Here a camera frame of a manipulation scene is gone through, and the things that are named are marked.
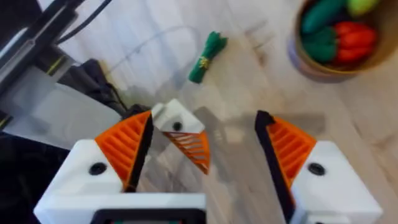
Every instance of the black screw hole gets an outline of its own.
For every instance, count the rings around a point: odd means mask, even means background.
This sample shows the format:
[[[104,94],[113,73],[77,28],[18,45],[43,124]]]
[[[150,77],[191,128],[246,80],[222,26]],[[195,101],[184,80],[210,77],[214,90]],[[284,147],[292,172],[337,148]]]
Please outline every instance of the black screw hole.
[[[316,162],[310,163],[310,165],[308,165],[308,170],[314,175],[325,175],[326,173],[325,168]]]
[[[174,131],[181,131],[181,129],[182,129],[182,123],[181,122],[175,122],[173,124],[173,130]]]
[[[100,175],[105,171],[106,164],[104,164],[103,162],[96,162],[90,167],[88,173],[90,173],[91,175]]]

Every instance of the green toy vegetable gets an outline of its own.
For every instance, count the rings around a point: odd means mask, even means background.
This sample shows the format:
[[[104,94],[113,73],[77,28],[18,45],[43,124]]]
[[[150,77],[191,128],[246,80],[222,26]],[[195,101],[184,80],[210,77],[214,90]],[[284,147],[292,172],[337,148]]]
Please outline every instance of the green toy vegetable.
[[[303,16],[302,33],[310,34],[325,27],[346,6],[346,0],[319,0]]]
[[[379,0],[348,0],[347,8],[352,16],[358,17],[371,11],[378,2]]]
[[[211,32],[206,40],[205,49],[190,72],[188,79],[194,83],[201,83],[206,71],[209,69],[210,62],[225,48],[227,41],[228,38],[222,37],[220,33]]]
[[[303,35],[302,40],[305,51],[317,62],[331,62],[337,55],[336,32],[332,27]]]

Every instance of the red toy pepper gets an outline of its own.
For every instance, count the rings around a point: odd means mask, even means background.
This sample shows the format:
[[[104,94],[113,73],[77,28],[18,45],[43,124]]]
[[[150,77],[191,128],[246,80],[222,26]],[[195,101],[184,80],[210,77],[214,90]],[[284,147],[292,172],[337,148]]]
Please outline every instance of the red toy pepper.
[[[358,22],[339,22],[335,30],[338,38],[337,62],[355,62],[373,51],[376,32],[368,26]]]

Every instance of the wooden bowl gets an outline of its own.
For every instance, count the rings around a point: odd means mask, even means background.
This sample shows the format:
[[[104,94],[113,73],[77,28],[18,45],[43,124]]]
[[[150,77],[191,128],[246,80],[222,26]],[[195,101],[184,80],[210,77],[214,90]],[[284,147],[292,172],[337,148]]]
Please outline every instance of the wooden bowl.
[[[378,66],[391,56],[398,46],[398,1],[380,0],[372,12],[358,18],[359,21],[375,29],[378,35],[374,52],[369,57],[347,66],[324,65],[314,61],[304,50],[300,28],[303,14],[316,1],[305,1],[300,8],[295,20],[294,34],[289,46],[289,55],[292,62],[304,74],[316,80],[342,81],[362,71]]]

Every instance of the yellow toy fruit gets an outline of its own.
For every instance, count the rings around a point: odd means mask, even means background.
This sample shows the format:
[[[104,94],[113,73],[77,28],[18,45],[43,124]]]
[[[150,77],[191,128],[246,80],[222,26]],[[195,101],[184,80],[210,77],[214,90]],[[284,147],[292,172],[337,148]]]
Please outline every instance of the yellow toy fruit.
[[[347,8],[352,16],[358,17],[371,11],[378,2],[379,0],[348,0]]]

